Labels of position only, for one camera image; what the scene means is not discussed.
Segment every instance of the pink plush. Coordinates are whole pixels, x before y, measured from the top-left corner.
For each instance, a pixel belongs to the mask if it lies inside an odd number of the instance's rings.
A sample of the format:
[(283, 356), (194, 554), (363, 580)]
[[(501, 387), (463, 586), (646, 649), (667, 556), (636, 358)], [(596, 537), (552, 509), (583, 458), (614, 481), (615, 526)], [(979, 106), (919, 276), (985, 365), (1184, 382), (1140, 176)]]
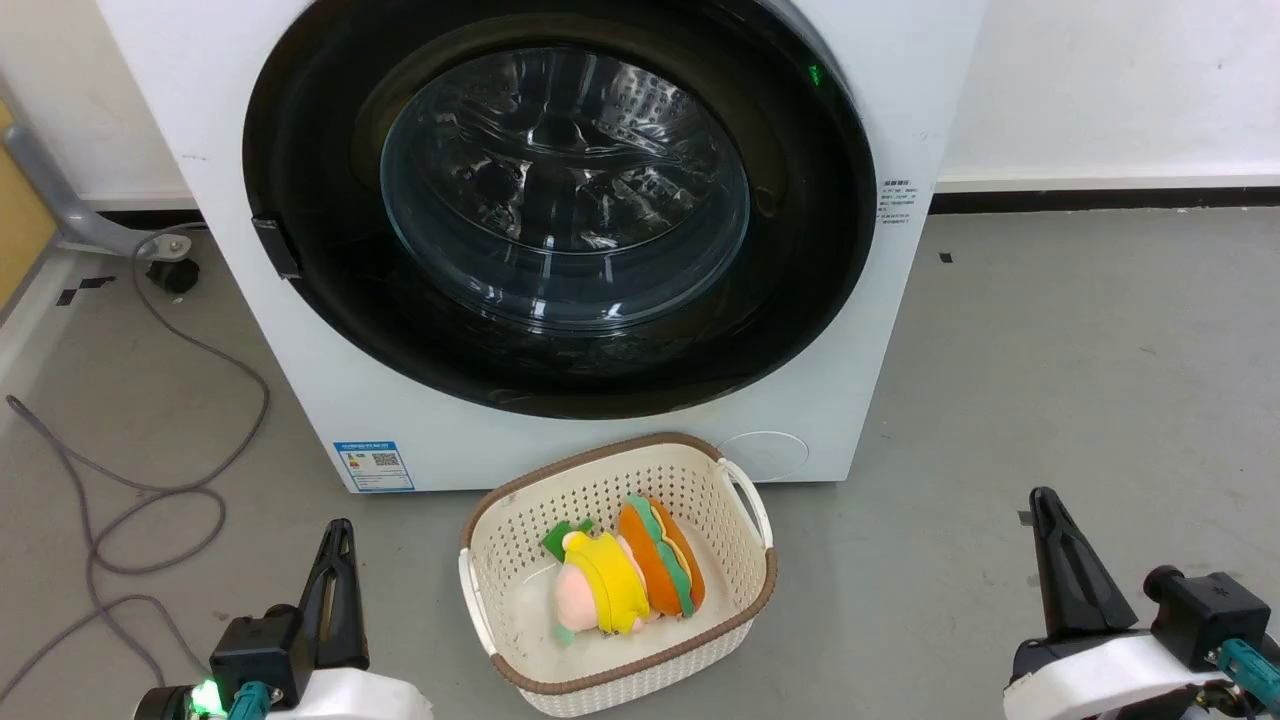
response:
[[(640, 571), (640, 565), (636, 564), (635, 555), (631, 553), (631, 546), (622, 537), (617, 538), (618, 544), (622, 551), (627, 553), (627, 560), (631, 561), (631, 566), (636, 569), (636, 574), (640, 575), (640, 584), (648, 591), (645, 585), (644, 573)], [(588, 584), (586, 577), (582, 575), (582, 570), (573, 565), (562, 565), (559, 574), (556, 575), (556, 585), (552, 591), (552, 600), (556, 605), (556, 620), (564, 626), (566, 630), (571, 633), (581, 633), (582, 630), (589, 630), (599, 624), (599, 615), (595, 611), (595, 598), (591, 596), (591, 585)], [(658, 616), (658, 611), (653, 611), (649, 615), (649, 620)], [(645, 625), (644, 619), (637, 618), (635, 624), (631, 626), (631, 632), (640, 630)]]

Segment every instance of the concrete floor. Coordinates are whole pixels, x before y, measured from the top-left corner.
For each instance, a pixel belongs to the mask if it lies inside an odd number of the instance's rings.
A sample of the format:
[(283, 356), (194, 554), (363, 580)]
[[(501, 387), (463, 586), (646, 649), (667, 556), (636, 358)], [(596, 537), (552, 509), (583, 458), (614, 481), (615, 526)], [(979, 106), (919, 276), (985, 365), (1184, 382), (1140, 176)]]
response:
[[(951, 252), (952, 264), (938, 252)], [(296, 601), (319, 533), (355, 521), (375, 671), (417, 684), (436, 717), (535, 717), (493, 670), (457, 589), (477, 493), (342, 489), (225, 266), (173, 322), (261, 369), (275, 406), (218, 482), (225, 533), (104, 594), (152, 592), (207, 652), (229, 615)], [(109, 273), (122, 274), (111, 261)], [(1142, 620), (1151, 568), (1229, 570), (1280, 602), (1280, 210), (933, 218), (851, 479), (763, 491), (781, 579), (744, 646), (602, 717), (1001, 715), (1014, 647), (1043, 630), (1028, 491), (1059, 489)], [(211, 466), (256, 389), (166, 336), (113, 283), (76, 299), (27, 404), (74, 447), (152, 483)], [(87, 610), (69, 483), (29, 429), (0, 437), (0, 678)], [(86, 473), (99, 527), (134, 500)], [(180, 497), (109, 543), (141, 562), (207, 532)], [(146, 607), (119, 612), (169, 683), (197, 678)], [(0, 717), (127, 717), (152, 679), (101, 624), (55, 651)]]

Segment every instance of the plastic basket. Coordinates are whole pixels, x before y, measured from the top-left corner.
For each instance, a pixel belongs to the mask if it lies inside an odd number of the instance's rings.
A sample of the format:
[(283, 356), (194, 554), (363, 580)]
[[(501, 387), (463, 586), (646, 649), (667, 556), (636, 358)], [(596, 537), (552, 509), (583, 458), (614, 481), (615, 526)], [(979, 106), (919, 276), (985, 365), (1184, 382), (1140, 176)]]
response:
[[(632, 635), (585, 632), (564, 646), (550, 600), (558, 564), (541, 538), (561, 520), (590, 518), (612, 530), (632, 493), (657, 497), (680, 524), (707, 582), (703, 606)], [(769, 519), (746, 474), (678, 433), (584, 452), (490, 492), (463, 529), (458, 556), (480, 644), (525, 700), (557, 717), (621, 705), (724, 657), (764, 609), (777, 571)]]

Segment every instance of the white wall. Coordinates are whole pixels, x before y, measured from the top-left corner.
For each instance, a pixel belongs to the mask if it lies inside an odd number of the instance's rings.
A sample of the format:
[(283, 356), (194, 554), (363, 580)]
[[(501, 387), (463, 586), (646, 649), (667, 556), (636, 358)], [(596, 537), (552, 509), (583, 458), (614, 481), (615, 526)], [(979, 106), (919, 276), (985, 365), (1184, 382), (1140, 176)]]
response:
[[(93, 0), (0, 0), (0, 77), (97, 206), (189, 206)], [(1280, 184), (1277, 78), (1277, 0), (991, 0), (940, 190)]]
[(940, 190), (1280, 184), (1276, 0), (991, 0)]
[(0, 0), (0, 92), (97, 208), (195, 206), (93, 0)]

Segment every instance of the front-loading washing machine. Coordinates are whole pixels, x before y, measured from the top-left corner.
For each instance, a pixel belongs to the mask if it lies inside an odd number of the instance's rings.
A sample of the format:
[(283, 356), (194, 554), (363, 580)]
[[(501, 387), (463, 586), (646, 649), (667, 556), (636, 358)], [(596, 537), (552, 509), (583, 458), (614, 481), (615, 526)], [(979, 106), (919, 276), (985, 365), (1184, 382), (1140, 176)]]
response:
[(353, 492), (842, 480), (984, 0), (99, 0)]

